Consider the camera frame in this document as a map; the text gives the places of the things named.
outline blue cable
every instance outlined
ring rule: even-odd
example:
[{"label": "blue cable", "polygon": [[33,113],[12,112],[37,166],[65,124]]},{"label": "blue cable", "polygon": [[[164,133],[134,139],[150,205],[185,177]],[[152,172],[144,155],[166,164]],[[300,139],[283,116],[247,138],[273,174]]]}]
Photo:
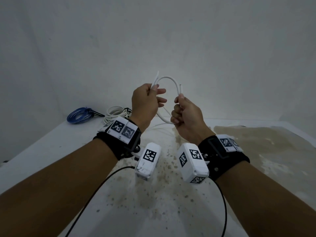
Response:
[{"label": "blue cable", "polygon": [[67,121],[71,124],[83,123],[90,120],[94,116],[105,117],[105,115],[100,114],[88,107],[81,107],[77,110],[71,112],[67,117]]}]

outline person's left hand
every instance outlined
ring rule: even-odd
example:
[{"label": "person's left hand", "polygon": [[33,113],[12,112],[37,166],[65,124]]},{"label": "person's left hand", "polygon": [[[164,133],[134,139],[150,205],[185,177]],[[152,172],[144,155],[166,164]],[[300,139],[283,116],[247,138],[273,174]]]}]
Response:
[{"label": "person's left hand", "polygon": [[150,125],[151,120],[157,114],[158,107],[163,107],[167,99],[157,95],[166,93],[166,89],[158,89],[156,84],[152,89],[151,84],[143,84],[138,87],[132,96],[132,115],[129,118],[143,133]]}]

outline qr code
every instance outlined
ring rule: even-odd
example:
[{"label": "qr code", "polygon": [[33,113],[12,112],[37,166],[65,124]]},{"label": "qr code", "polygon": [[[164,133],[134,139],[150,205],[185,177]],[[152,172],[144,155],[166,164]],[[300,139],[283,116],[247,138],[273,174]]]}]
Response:
[{"label": "qr code", "polygon": [[122,132],[122,135],[126,136],[127,138],[131,139],[134,134],[134,130],[126,126]]},{"label": "qr code", "polygon": [[204,179],[205,177],[196,176],[190,183],[199,184],[199,183],[202,183]]},{"label": "qr code", "polygon": [[119,121],[115,121],[114,124],[111,126],[111,129],[116,131],[116,132],[121,132],[125,125]]},{"label": "qr code", "polygon": [[181,167],[183,167],[185,165],[185,163],[188,161],[185,157],[185,154],[184,152],[182,153],[182,155],[179,157],[179,160],[180,160],[180,164],[181,164]]},{"label": "qr code", "polygon": [[198,150],[190,150],[190,153],[193,159],[202,159]]},{"label": "qr code", "polygon": [[227,138],[225,138],[225,139],[220,139],[220,141],[223,143],[224,147],[231,147],[231,146],[233,146],[233,145],[229,142],[229,140],[228,140]]},{"label": "qr code", "polygon": [[235,142],[235,140],[234,140],[234,139],[229,138],[229,140],[230,140],[230,142],[231,142],[233,145],[235,145],[235,146],[238,146],[238,147],[239,147],[239,145]]},{"label": "qr code", "polygon": [[151,161],[151,162],[153,162],[154,161],[154,159],[155,159],[155,157],[156,157],[156,152],[155,151],[152,151],[152,150],[146,150],[146,152],[145,152],[145,155],[144,155],[144,157],[143,157],[143,159],[146,159],[146,160],[149,160],[149,161]]}]

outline black cable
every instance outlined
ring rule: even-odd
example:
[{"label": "black cable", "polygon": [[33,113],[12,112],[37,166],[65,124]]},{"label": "black cable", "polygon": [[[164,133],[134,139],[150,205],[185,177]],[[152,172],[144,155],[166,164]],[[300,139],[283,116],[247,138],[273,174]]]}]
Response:
[{"label": "black cable", "polygon": [[221,192],[221,195],[222,195],[223,201],[224,201],[224,207],[225,207],[225,224],[224,224],[224,229],[223,229],[223,233],[222,233],[222,237],[224,237],[225,231],[226,231],[226,225],[227,225],[227,207],[226,207],[226,201],[225,201],[223,192],[222,192],[221,188],[219,187],[218,183],[216,183],[215,181],[214,181],[214,183],[217,185],[219,191]]},{"label": "black cable", "polygon": [[68,235],[70,234],[71,230],[73,229],[73,227],[75,226],[75,224],[77,223],[78,219],[80,218],[80,216],[82,215],[82,213],[84,212],[85,208],[88,206],[89,202],[92,200],[93,196],[98,192],[98,190],[101,188],[101,186],[108,180],[110,179],[110,177],[112,175],[114,175],[116,172],[119,172],[120,170],[123,170],[123,169],[127,169],[127,168],[131,168],[131,169],[135,169],[134,166],[125,166],[125,167],[122,167],[116,171],[114,171],[111,175],[109,175],[100,185],[99,187],[94,191],[94,193],[91,195],[90,199],[88,200],[88,202],[85,204],[85,206],[83,207],[83,209],[80,211],[77,219],[74,221],[74,223],[72,224],[72,226],[70,227],[69,231],[67,232],[66,236],[65,237],[68,237]]}]

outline white cable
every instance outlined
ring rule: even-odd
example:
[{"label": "white cable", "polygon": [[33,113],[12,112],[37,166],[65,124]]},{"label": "white cable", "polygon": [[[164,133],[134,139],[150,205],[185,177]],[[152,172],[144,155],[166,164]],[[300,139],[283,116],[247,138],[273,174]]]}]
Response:
[{"label": "white cable", "polygon": [[106,110],[106,114],[105,114],[105,118],[104,118],[103,122],[105,125],[107,125],[116,117],[118,117],[118,116],[128,117],[129,114],[130,114],[130,112],[128,111],[127,108],[124,108],[124,107],[119,106],[119,105],[112,106]]},{"label": "white cable", "polygon": [[[183,92],[182,92],[183,90],[182,90],[182,85],[181,85],[181,84],[178,84],[177,81],[176,81],[174,78],[170,77],[170,76],[164,76],[164,77],[160,77],[160,78],[159,78],[159,71],[158,71],[158,73],[157,73],[157,75],[156,75],[156,77],[155,77],[155,79],[154,79],[154,82],[152,83],[152,88],[153,88],[154,85],[156,85],[161,79],[164,79],[164,78],[168,78],[168,79],[172,80],[172,81],[175,83],[176,88],[177,88],[178,95],[179,95],[180,93],[183,93]],[[161,116],[161,114],[159,113],[159,111],[157,111],[157,115],[159,116],[159,118],[160,118],[163,122],[165,122],[165,123],[167,123],[167,124],[173,124],[171,121],[168,121],[168,120],[165,119],[163,116]]]}]

